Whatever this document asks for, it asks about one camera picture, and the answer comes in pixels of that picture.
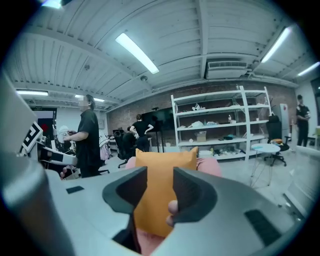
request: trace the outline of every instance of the fluorescent light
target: fluorescent light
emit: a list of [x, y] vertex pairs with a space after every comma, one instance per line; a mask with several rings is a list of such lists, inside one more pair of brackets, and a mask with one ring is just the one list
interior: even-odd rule
[[[76, 98], [82, 98], [83, 95], [79, 95], [79, 94], [76, 94], [75, 95]], [[105, 100], [104, 99], [100, 99], [100, 98], [93, 98], [96, 102], [104, 102]]]
[[311, 70], [314, 70], [316, 67], [318, 67], [320, 65], [320, 61], [314, 63], [313, 65], [311, 65], [310, 67], [308, 67], [307, 69], [305, 69], [304, 71], [300, 72], [298, 74], [299, 77], [303, 76], [304, 74], [310, 72]]
[[52, 8], [56, 8], [59, 9], [61, 7], [60, 4], [61, 0], [46, 0], [42, 6], [46, 6], [46, 7], [52, 7]]
[[290, 34], [291, 30], [286, 27], [284, 31], [281, 33], [279, 38], [276, 40], [272, 48], [268, 51], [268, 53], [263, 57], [262, 63], [265, 63], [267, 60], [270, 59], [270, 57], [276, 52], [276, 50], [281, 46], [281, 44], [286, 40], [288, 35]]
[[115, 41], [126, 48], [134, 57], [136, 57], [152, 74], [158, 73], [159, 69], [153, 64], [148, 56], [132, 41], [125, 33], [119, 35]]
[[47, 91], [40, 91], [40, 90], [17, 90], [18, 94], [21, 95], [40, 95], [40, 96], [48, 96]]

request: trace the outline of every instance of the black office chair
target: black office chair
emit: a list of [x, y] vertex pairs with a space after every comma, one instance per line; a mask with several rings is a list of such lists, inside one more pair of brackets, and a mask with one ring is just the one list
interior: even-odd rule
[[116, 131], [114, 133], [114, 140], [115, 140], [116, 146], [118, 147], [118, 150], [119, 150], [118, 151], [118, 158], [120, 158], [121, 160], [124, 160], [123, 163], [119, 164], [118, 168], [120, 168], [120, 166], [127, 164], [128, 160], [131, 157], [135, 156], [135, 150], [136, 150], [135, 146], [133, 146], [132, 148], [130, 148], [128, 150], [125, 150], [125, 147], [123, 145], [123, 136], [124, 136], [124, 134], [120, 133], [118, 131]]
[[[269, 121], [266, 123], [266, 129], [269, 133], [268, 143], [270, 143], [272, 140], [276, 139], [282, 139], [282, 123], [279, 120], [279, 117], [277, 115], [271, 115], [269, 116]], [[288, 137], [286, 137], [285, 143], [282, 142], [282, 144], [279, 144], [280, 152], [287, 151], [290, 147], [287, 144]], [[285, 161], [285, 158], [280, 155], [280, 152], [277, 152], [276, 154], [273, 154], [271, 157], [273, 158], [273, 162], [270, 166], [273, 166], [276, 159], [280, 160], [284, 163], [284, 166], [287, 166], [287, 163]]]

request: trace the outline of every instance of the air conditioner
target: air conditioner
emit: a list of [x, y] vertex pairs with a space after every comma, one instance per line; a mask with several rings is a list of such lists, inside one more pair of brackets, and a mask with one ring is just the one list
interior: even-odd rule
[[206, 79], [234, 79], [247, 73], [248, 64], [244, 61], [210, 61]]

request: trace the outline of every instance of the person's hair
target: person's hair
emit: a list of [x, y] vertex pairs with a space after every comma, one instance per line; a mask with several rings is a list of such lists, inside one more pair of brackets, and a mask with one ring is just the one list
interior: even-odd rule
[[88, 103], [91, 103], [91, 104], [90, 104], [90, 108], [91, 108], [92, 110], [94, 110], [95, 107], [96, 107], [96, 103], [95, 103], [94, 97], [92, 97], [90, 94], [87, 94], [87, 95], [86, 95], [86, 99], [88, 100]]

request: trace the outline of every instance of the white shelving unit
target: white shelving unit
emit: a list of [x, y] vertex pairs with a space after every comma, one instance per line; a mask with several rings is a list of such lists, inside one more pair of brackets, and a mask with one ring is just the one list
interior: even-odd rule
[[[248, 98], [256, 98], [257, 96], [263, 95], [266, 98], [267, 104], [257, 104], [257, 105], [248, 105]], [[235, 104], [237, 99], [242, 99], [243, 105]], [[203, 102], [211, 102], [211, 101], [219, 101], [219, 100], [232, 100], [232, 106], [228, 107], [217, 107], [217, 108], [209, 108], [202, 109], [196, 111], [187, 111], [187, 112], [179, 112], [179, 107], [183, 105], [195, 104], [195, 103], [203, 103]], [[259, 111], [261, 109], [269, 109], [269, 114], [271, 113], [271, 106], [267, 88], [264, 87], [264, 90], [244, 90], [243, 86], [239, 87], [239, 90], [229, 90], [229, 91], [218, 91], [218, 92], [210, 92], [203, 94], [196, 94], [186, 97], [174, 98], [171, 95], [171, 103], [173, 109], [173, 118], [174, 118], [174, 129], [175, 129], [175, 140], [176, 145], [181, 149], [181, 147], [190, 147], [190, 146], [209, 146], [209, 145], [223, 145], [223, 144], [236, 144], [236, 143], [246, 143], [246, 153], [238, 153], [231, 155], [221, 155], [215, 156], [217, 160], [226, 160], [226, 159], [236, 159], [236, 158], [245, 158], [247, 161], [249, 156], [253, 156], [256, 154], [256, 151], [250, 149], [250, 145], [252, 141], [258, 141], [265, 138], [264, 134], [255, 134], [251, 135], [251, 125], [257, 124], [265, 124], [268, 120], [258, 120], [258, 121], [250, 121], [249, 111]], [[245, 115], [245, 122], [238, 122], [238, 112], [242, 111]], [[205, 125], [201, 127], [180, 127], [180, 119], [186, 117], [196, 117], [202, 115], [210, 115], [217, 113], [235, 113], [236, 123], [227, 123], [227, 124], [216, 124], [216, 125]], [[237, 127], [237, 126], [246, 126], [246, 138], [236, 137], [232, 140], [219, 140], [208, 139], [206, 142], [189, 142], [181, 140], [181, 133], [184, 131], [195, 131], [195, 130], [208, 130], [215, 128], [223, 128], [223, 127]]]

